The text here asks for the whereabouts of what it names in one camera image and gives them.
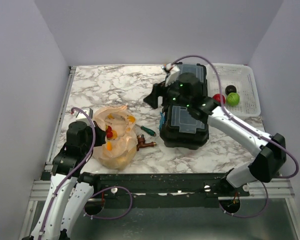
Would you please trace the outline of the orange translucent plastic bag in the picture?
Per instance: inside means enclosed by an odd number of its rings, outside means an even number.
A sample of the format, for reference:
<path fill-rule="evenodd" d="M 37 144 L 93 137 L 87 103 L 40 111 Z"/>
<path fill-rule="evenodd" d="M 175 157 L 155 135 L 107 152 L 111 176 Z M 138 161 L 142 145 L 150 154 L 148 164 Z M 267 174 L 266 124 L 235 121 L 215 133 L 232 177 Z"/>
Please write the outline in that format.
<path fill-rule="evenodd" d="M 136 149 L 138 141 L 134 126 L 137 120 L 128 110 L 127 105 L 102 107 L 94 113 L 92 119 L 102 130 L 106 131 L 106 125 L 108 125 L 117 133 L 116 139 L 106 137 L 105 144 L 94 148 L 93 157 L 96 160 L 116 158 L 131 149 Z M 107 150 L 107 142 L 112 142 L 112 151 Z"/>

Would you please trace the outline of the red fake apple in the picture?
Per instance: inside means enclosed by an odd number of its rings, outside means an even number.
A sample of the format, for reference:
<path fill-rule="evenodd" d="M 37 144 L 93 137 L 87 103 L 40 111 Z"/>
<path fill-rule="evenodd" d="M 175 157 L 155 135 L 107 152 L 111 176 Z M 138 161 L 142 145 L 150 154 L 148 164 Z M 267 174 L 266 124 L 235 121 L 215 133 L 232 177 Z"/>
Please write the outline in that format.
<path fill-rule="evenodd" d="M 216 93 L 213 97 L 214 100 L 219 102 L 220 104 L 225 104 L 226 103 L 226 98 L 223 94 Z"/>

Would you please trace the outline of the green fake guava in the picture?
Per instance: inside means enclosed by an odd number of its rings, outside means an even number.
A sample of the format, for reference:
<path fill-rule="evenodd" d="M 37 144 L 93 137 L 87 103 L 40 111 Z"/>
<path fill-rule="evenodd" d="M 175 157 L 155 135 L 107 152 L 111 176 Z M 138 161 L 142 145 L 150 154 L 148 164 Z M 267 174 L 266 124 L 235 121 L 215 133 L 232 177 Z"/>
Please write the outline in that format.
<path fill-rule="evenodd" d="M 231 107 L 237 106 L 240 103 L 240 95 L 238 93 L 230 93 L 226 97 L 226 103 Z"/>

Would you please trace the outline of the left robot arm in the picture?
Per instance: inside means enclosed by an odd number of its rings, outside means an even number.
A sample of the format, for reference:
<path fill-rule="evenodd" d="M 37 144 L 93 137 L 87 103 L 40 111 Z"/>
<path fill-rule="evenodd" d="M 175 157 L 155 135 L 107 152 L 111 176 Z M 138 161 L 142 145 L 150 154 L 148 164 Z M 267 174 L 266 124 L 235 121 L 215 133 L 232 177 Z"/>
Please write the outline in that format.
<path fill-rule="evenodd" d="M 89 198 L 101 191 L 97 174 L 82 172 L 93 148 L 105 144 L 106 132 L 94 121 L 68 126 L 66 142 L 52 161 L 48 195 L 41 215 L 27 240 L 68 240 Z"/>

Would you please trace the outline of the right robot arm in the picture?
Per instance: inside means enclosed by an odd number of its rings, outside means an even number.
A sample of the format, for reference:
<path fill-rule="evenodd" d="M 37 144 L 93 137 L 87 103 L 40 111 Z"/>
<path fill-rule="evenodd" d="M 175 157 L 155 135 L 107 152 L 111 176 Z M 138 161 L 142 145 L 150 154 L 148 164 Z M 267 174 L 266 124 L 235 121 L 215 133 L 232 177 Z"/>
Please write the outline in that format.
<path fill-rule="evenodd" d="M 269 183 L 286 162 L 286 141 L 282 135 L 259 131 L 223 110 L 220 102 L 208 96 L 207 84 L 193 73 L 182 73 L 169 85 L 164 81 L 155 83 L 143 101 L 156 109 L 159 97 L 166 104 L 185 107 L 193 118 L 222 131 L 254 157 L 252 162 L 232 168 L 221 178 L 218 187 L 224 195 L 233 195 L 247 183 Z"/>

